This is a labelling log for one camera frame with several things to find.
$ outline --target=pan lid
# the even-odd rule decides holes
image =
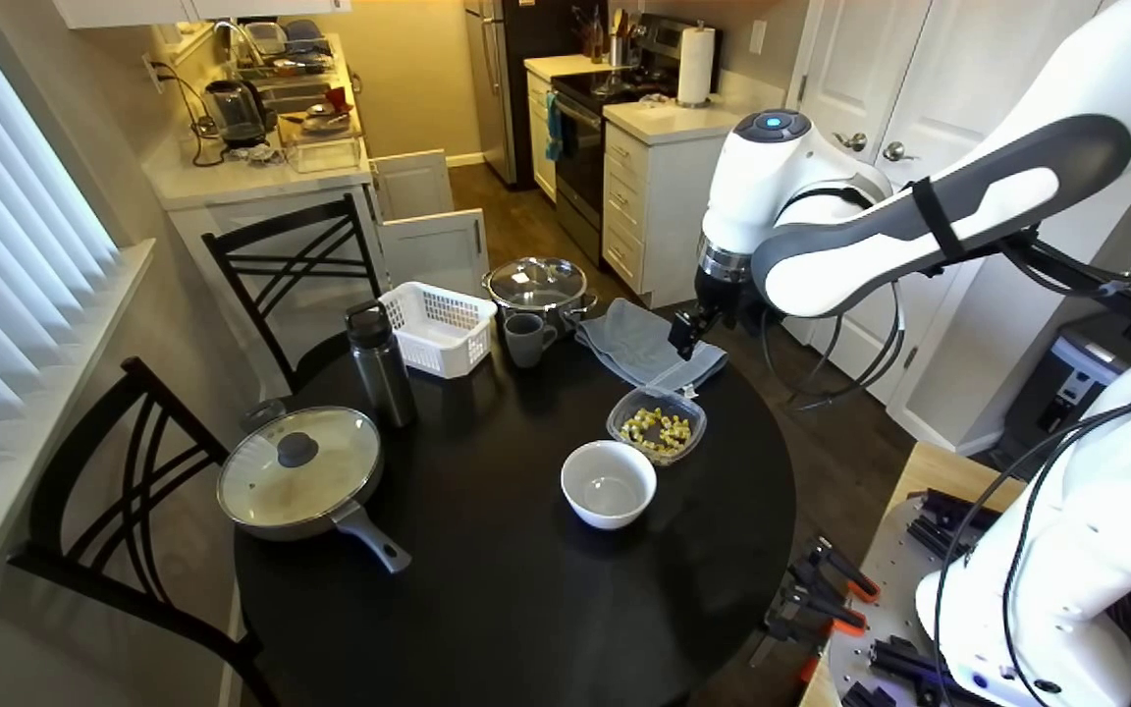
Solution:
[[[580,301],[588,273],[571,260],[523,256],[489,273],[489,294],[506,310],[558,310]]]
[[[253,437],[223,464],[215,502],[240,527],[332,518],[375,481],[380,437],[356,409],[300,409]]]

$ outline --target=oven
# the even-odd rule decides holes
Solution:
[[[603,261],[606,210],[606,100],[637,100],[644,81],[631,73],[558,73],[558,220],[588,261]]]

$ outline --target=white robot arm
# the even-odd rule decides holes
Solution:
[[[801,112],[747,117],[723,144],[702,214],[702,310],[727,314],[760,289],[783,314],[838,314],[1054,210],[1092,220],[1100,199],[1131,199],[1131,0],[1071,32],[1011,117],[922,187],[863,208],[863,175]]]
[[[714,167],[694,316],[754,301],[838,314],[909,271],[991,256],[1021,230],[1033,240],[1054,210],[1096,220],[1100,203],[1131,203],[1131,0],[1067,36],[959,163],[880,203],[863,203],[856,175],[830,161],[801,112],[747,117]],[[1087,419],[1121,403],[1131,403],[1131,369]],[[1131,413],[1066,447],[974,552],[928,577],[919,618],[953,680],[993,703],[1129,703],[1131,648],[1104,620],[1125,591]]]

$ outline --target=round black table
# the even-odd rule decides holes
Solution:
[[[334,362],[295,403],[356,403]],[[736,369],[698,390],[702,445],[647,513],[588,529],[562,458],[606,437],[630,386],[562,343],[533,374],[498,349],[459,381],[411,374],[415,424],[385,437],[371,518],[411,552],[389,577],[346,534],[237,536],[244,618],[300,707],[654,707],[688,696],[761,620],[794,540],[783,432]]]

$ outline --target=outlet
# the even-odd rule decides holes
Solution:
[[[752,27],[752,56],[761,56],[766,52],[766,19],[754,19]]]
[[[140,56],[140,66],[146,66],[146,78],[148,78],[148,86],[154,86],[156,95],[164,95],[164,81],[177,78],[172,66],[163,64],[163,60],[154,60],[154,56]]]

